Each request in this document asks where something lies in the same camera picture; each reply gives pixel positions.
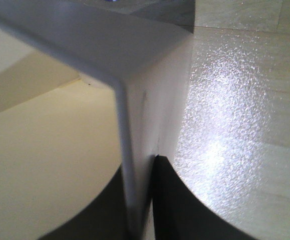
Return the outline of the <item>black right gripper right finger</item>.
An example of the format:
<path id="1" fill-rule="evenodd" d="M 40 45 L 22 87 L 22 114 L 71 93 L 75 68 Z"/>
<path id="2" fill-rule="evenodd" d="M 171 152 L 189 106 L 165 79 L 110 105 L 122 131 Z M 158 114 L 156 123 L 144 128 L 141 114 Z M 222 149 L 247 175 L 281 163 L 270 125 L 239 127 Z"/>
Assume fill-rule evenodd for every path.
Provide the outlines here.
<path id="1" fill-rule="evenodd" d="M 207 208 L 187 188 L 165 156 L 152 169 L 155 237 L 159 240 L 250 240 Z"/>

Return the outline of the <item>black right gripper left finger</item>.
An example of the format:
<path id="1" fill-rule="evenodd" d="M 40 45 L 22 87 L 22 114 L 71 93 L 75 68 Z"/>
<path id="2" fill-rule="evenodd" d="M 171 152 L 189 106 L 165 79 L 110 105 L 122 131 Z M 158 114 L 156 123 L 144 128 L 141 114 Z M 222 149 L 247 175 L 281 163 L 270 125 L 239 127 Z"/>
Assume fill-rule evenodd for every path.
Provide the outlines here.
<path id="1" fill-rule="evenodd" d="M 119 167 L 102 192 L 71 220 L 42 240 L 129 240 L 122 171 Z"/>

